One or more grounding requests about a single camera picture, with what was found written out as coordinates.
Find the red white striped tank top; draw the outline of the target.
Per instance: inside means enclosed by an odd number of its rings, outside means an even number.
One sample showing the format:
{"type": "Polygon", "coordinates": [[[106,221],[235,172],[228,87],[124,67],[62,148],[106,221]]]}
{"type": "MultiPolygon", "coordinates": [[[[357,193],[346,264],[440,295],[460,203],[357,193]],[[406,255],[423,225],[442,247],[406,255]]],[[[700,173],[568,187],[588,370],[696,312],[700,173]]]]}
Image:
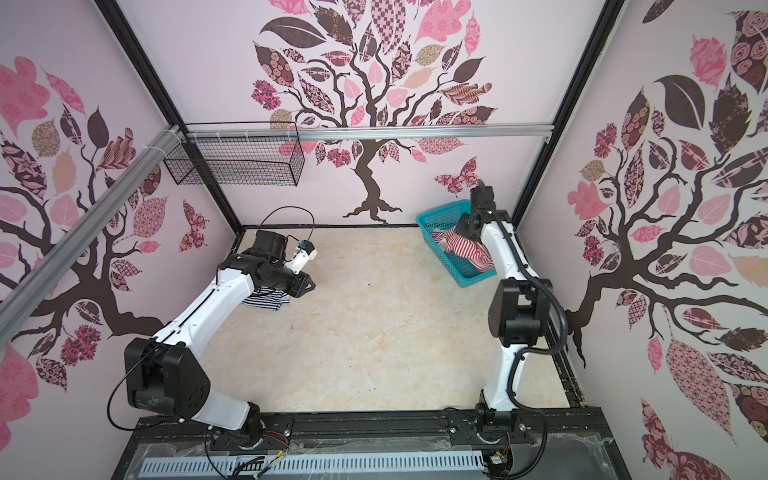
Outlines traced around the red white striped tank top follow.
{"type": "Polygon", "coordinates": [[[433,230],[430,237],[441,251],[467,260],[477,271],[485,273],[494,269],[492,258],[485,246],[459,235],[455,228],[433,230]]]}

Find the blue white striped tank top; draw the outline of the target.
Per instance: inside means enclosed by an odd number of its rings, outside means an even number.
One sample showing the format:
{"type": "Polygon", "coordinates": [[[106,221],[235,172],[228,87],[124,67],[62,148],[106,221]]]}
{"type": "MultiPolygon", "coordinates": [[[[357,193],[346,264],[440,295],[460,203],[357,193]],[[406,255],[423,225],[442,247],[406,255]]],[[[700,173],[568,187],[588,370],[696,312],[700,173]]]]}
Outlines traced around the blue white striped tank top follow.
{"type": "Polygon", "coordinates": [[[281,290],[261,287],[246,297],[242,304],[270,311],[279,311],[290,303],[290,296],[281,290]]]}

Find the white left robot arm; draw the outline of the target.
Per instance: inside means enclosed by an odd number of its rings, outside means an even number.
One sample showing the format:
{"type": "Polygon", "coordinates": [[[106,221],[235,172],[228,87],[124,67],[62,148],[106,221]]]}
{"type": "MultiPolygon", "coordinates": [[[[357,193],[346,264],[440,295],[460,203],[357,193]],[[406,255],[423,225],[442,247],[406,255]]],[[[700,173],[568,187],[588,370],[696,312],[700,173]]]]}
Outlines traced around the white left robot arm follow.
{"type": "Polygon", "coordinates": [[[257,405],[213,389],[200,363],[204,350],[235,308],[259,287],[299,298],[315,288],[303,271],[317,250],[309,238],[286,257],[288,238],[256,233],[252,246],[230,254],[214,279],[176,319],[124,352],[128,404],[136,409],[192,420],[241,437],[259,438],[264,426],[257,405]]]}

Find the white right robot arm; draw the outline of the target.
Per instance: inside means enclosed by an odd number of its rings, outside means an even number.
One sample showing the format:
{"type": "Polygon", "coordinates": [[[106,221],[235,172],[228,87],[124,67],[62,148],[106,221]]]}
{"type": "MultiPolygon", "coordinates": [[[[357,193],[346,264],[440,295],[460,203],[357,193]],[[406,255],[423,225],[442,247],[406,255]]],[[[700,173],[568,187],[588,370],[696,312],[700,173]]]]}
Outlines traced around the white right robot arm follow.
{"type": "Polygon", "coordinates": [[[488,309],[488,328],[498,341],[497,361],[476,414],[484,424],[509,425],[522,409],[517,388],[527,359],[552,353],[538,345],[551,323],[549,285],[527,261],[507,212],[496,206],[493,188],[479,182],[471,189],[470,203],[456,231],[485,247],[499,276],[488,309]]]}

